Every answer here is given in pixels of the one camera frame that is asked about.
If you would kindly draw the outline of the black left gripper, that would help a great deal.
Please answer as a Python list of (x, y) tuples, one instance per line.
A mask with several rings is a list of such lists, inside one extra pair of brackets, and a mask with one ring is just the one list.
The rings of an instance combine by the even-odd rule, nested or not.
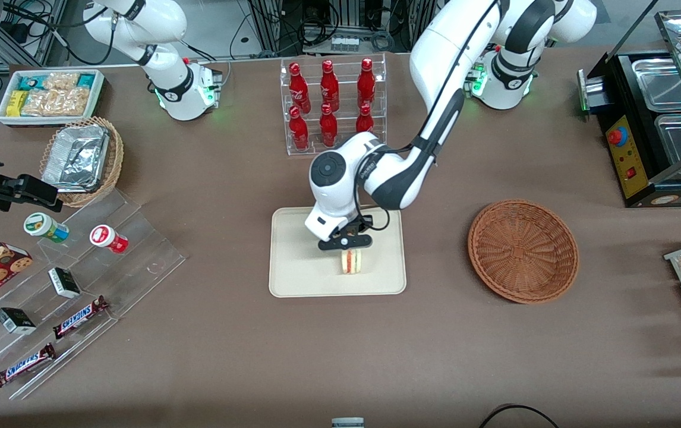
[(373, 216), (357, 216), (354, 220), (340, 229), (334, 230), (327, 241), (319, 241), (319, 250), (340, 250), (339, 257), (345, 260), (345, 250), (361, 248), (361, 257), (367, 254), (367, 247), (371, 247), (373, 237), (365, 232), (371, 230)]

